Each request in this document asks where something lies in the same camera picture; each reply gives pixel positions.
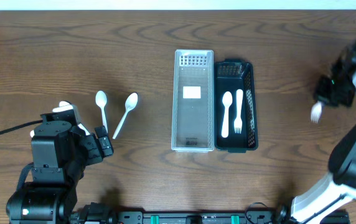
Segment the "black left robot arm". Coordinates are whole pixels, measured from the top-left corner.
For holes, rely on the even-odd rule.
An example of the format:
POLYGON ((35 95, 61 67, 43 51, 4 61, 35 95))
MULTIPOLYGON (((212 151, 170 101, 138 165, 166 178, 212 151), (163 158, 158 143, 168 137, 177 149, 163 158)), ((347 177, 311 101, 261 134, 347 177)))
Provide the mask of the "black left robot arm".
POLYGON ((106 128, 86 135, 68 121, 44 121, 31 146, 33 180, 19 179, 6 205, 10 223, 71 223, 85 168, 114 153, 106 128))

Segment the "white plastic fork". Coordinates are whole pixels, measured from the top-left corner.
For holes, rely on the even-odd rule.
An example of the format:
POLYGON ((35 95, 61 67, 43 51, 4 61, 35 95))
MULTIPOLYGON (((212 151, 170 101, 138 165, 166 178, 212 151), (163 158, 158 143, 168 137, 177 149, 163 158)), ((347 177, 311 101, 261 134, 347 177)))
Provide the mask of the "white plastic fork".
POLYGON ((313 123, 318 123, 320 118, 321 118, 321 114, 322 114, 322 109, 323 109, 324 104, 320 101, 316 102, 312 108, 311 108, 311 115, 310 115, 310 120, 313 123))
POLYGON ((234 120, 235 133, 237 133, 237 134, 241 134, 241 130, 242 130, 242 126, 243 126, 243 121, 241 120, 242 103, 243 103, 243 90, 237 89, 237 91, 236 91, 237 115, 234 120))

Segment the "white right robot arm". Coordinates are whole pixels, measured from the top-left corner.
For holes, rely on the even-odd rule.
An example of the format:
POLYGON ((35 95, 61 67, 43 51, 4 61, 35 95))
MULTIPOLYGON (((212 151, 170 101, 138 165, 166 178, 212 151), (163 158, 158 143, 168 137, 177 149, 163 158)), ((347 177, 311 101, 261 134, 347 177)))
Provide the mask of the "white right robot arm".
MULTIPOLYGON (((356 72, 352 83, 356 89, 356 72)), ((320 223, 323 218, 356 200, 356 125, 336 145, 328 173, 307 192, 294 197, 287 223, 320 223)))

